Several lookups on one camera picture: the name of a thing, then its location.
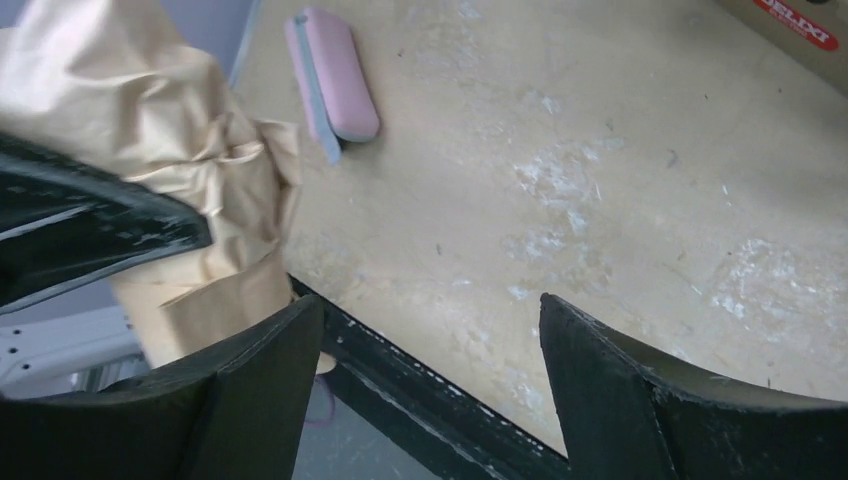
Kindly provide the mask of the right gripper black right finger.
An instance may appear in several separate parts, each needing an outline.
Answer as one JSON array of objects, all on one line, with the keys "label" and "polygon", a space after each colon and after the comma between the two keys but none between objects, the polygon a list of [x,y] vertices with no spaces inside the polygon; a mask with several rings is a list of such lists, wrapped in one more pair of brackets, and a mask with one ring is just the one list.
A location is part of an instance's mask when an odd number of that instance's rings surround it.
[{"label": "right gripper black right finger", "polygon": [[540,299],[540,344],[579,479],[843,479],[847,406],[749,384]]}]

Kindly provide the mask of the pink umbrella case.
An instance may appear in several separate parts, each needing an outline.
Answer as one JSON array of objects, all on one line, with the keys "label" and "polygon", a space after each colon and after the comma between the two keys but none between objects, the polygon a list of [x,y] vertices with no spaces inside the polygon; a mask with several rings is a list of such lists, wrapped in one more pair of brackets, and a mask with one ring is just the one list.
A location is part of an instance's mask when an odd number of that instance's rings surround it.
[{"label": "pink umbrella case", "polygon": [[337,164],[342,144],[376,138],[380,120],[350,25],[318,7],[299,11],[285,34],[312,138]]}]

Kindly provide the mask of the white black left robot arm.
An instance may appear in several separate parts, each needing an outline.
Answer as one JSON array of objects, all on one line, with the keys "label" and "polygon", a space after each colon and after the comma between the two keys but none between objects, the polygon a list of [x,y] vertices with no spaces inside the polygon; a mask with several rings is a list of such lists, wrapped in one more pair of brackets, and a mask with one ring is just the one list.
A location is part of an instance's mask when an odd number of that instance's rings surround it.
[{"label": "white black left robot arm", "polygon": [[[1,137],[1,312],[10,315],[130,268],[207,247],[191,206],[71,157]],[[115,307],[1,329],[1,392],[70,387],[80,372],[136,357]]]}]

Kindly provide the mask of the beige umbrella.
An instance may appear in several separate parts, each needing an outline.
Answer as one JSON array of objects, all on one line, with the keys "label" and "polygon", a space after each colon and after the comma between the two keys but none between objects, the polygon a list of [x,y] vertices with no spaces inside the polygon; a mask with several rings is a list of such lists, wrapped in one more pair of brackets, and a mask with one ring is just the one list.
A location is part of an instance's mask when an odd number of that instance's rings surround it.
[{"label": "beige umbrella", "polygon": [[210,246],[110,279],[152,367],[294,300],[298,130],[250,118],[159,2],[28,2],[1,58],[1,126],[206,218]]}]

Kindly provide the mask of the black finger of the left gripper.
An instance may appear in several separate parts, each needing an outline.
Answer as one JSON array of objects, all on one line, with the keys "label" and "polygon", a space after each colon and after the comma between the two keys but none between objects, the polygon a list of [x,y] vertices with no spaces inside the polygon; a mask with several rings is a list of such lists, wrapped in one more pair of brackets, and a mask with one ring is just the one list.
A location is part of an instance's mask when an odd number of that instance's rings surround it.
[{"label": "black finger of the left gripper", "polygon": [[212,242],[191,206],[2,134],[2,313]]}]

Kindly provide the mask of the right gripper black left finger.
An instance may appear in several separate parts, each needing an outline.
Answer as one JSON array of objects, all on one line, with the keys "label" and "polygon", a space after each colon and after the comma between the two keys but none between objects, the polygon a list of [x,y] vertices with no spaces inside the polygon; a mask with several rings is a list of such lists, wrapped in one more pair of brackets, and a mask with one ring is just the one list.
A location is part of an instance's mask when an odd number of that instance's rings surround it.
[{"label": "right gripper black left finger", "polygon": [[97,393],[1,404],[5,479],[288,479],[324,331],[300,298]]}]

